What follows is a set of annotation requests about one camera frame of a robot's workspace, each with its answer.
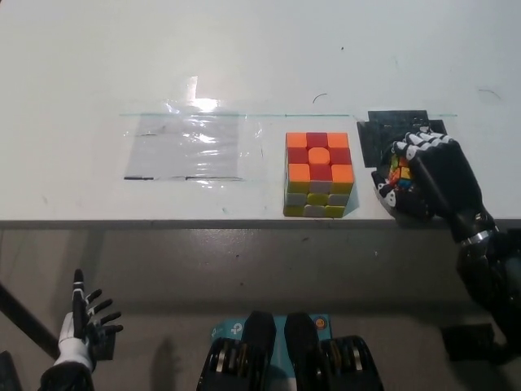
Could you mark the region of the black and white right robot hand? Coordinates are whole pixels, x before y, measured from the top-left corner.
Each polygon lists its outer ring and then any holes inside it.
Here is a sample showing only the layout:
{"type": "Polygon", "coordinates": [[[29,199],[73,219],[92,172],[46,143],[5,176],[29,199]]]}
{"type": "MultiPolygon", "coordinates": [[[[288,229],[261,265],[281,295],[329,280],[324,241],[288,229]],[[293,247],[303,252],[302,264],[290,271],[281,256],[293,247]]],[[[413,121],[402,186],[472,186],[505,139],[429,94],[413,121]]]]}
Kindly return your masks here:
{"type": "Polygon", "coordinates": [[[468,159],[447,134],[406,134],[392,143],[371,177],[391,214],[421,221],[441,217],[457,243],[497,230],[468,159]]]}

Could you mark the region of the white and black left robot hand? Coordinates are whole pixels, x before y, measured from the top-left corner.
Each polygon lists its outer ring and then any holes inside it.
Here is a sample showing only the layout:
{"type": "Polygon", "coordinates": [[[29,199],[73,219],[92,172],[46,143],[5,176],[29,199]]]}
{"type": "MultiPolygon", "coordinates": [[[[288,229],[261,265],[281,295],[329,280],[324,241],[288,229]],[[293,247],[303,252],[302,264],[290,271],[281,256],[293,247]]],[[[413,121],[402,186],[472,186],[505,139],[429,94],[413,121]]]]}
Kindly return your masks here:
{"type": "Polygon", "coordinates": [[[123,330],[120,324],[114,322],[121,317],[121,312],[98,319],[96,314],[108,309],[113,303],[113,300],[106,299],[97,304],[95,301],[101,295],[100,289],[87,294],[83,272],[75,270],[72,311],[66,314],[59,334],[57,365],[78,362],[93,371],[97,362],[113,359],[116,334],[123,330]]]}

